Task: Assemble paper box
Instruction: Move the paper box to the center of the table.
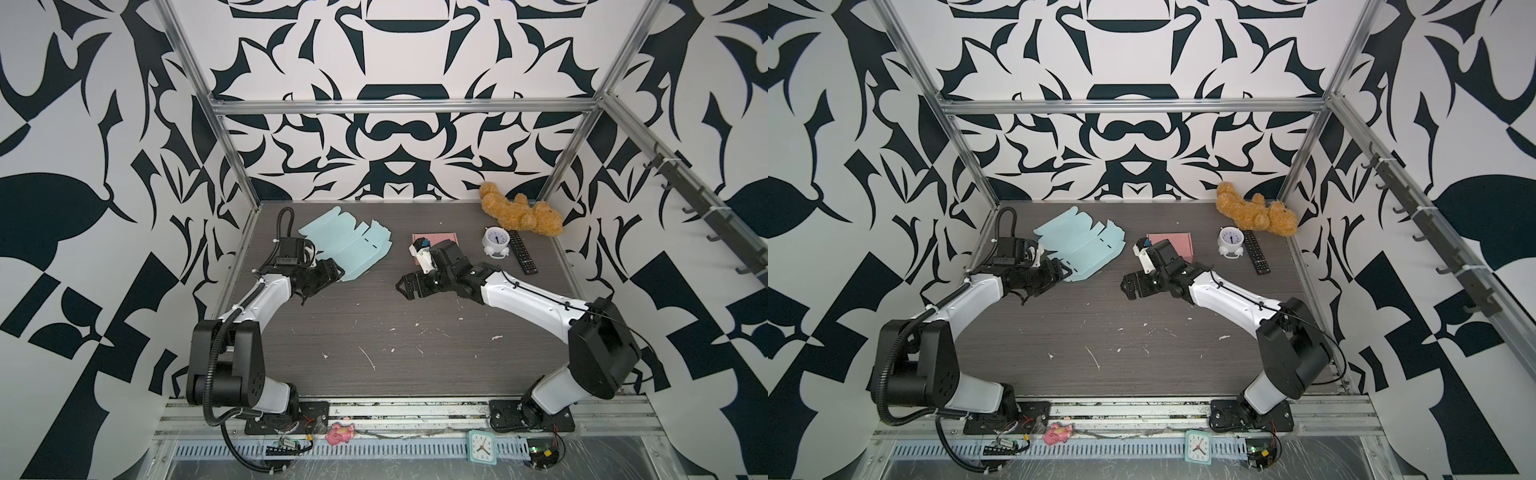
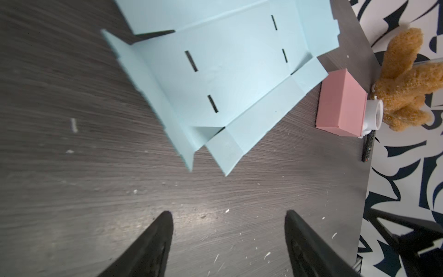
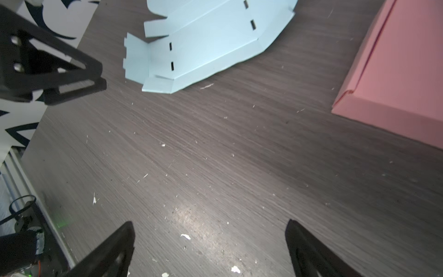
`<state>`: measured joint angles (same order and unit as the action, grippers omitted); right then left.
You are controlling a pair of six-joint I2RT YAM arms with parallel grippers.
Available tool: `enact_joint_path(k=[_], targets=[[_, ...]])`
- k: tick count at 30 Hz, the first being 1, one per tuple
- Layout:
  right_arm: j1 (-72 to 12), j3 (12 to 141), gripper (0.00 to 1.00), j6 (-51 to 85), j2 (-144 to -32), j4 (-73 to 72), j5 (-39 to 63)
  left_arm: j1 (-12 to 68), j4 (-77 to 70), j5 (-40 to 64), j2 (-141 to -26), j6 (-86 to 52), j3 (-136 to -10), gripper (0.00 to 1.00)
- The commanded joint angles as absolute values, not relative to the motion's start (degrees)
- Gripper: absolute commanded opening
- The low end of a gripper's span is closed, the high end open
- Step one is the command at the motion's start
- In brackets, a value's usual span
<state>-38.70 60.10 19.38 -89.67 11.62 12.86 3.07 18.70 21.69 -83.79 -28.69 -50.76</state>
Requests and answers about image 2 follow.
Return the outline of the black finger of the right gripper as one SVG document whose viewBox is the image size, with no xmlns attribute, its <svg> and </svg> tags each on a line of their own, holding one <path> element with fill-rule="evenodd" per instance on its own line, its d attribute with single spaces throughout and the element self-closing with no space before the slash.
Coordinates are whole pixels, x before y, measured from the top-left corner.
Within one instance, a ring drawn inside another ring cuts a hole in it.
<svg viewBox="0 0 443 277">
<path fill-rule="evenodd" d="M 366 210 L 370 223 L 363 238 L 365 277 L 441 277 L 443 275 L 443 215 L 432 220 Z"/>
</svg>

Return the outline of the light blue paper box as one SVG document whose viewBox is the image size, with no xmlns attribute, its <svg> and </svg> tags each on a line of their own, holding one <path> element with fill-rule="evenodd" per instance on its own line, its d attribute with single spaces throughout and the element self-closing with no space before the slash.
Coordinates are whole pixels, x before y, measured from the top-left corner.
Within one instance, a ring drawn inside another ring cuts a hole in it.
<svg viewBox="0 0 443 277">
<path fill-rule="evenodd" d="M 329 1 L 118 1 L 135 35 L 102 35 L 187 168 L 207 148 L 225 175 L 327 77 Z"/>
</svg>

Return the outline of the pink paper box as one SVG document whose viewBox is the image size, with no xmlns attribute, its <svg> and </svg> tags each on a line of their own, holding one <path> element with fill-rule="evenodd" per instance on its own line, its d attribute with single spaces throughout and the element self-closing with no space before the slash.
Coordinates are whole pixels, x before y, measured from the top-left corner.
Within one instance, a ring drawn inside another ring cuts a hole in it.
<svg viewBox="0 0 443 277">
<path fill-rule="evenodd" d="M 342 137 L 362 136 L 367 98 L 347 69 L 330 72 L 321 85 L 316 128 Z"/>
</svg>

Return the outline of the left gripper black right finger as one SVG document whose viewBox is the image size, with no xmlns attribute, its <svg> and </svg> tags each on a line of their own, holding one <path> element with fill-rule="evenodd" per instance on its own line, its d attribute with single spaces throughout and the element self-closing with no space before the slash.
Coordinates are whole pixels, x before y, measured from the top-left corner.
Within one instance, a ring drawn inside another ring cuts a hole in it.
<svg viewBox="0 0 443 277">
<path fill-rule="evenodd" d="M 357 277 L 359 275 L 295 211 L 287 211 L 284 230 L 295 277 Z"/>
</svg>

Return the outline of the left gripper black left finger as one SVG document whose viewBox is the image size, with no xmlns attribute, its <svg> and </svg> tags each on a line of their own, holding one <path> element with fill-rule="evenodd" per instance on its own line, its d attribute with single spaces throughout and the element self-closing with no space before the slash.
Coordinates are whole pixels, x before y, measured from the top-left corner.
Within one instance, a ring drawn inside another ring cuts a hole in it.
<svg viewBox="0 0 443 277">
<path fill-rule="evenodd" d="M 164 211 L 99 276 L 163 277 L 166 272 L 173 233 L 172 213 Z"/>
</svg>

